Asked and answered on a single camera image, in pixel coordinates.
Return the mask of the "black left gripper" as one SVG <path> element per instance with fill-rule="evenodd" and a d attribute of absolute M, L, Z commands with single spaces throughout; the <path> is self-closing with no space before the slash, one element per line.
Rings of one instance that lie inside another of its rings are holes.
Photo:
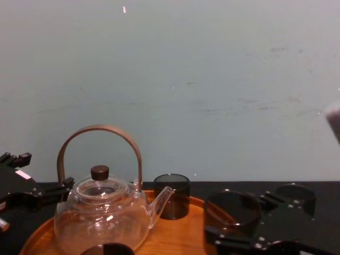
<path fill-rule="evenodd" d="M 66 201 L 74 179 L 63 182 L 36 182 L 28 174 L 14 168 L 28 166 L 32 154 L 1 155 L 1 206 L 2 212 L 11 209 L 39 210 L 41 207 Z"/>

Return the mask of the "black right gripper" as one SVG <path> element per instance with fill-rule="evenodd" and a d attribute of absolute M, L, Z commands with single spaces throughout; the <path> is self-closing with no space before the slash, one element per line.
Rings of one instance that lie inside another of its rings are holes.
<path fill-rule="evenodd" d="M 261 236 L 271 243 L 292 245 L 314 254 L 339 254 L 339 224 L 315 219 L 316 194 L 265 192 Z M 256 237 L 258 226 L 219 228 L 205 225 L 205 251 L 268 251 L 266 241 Z"/>

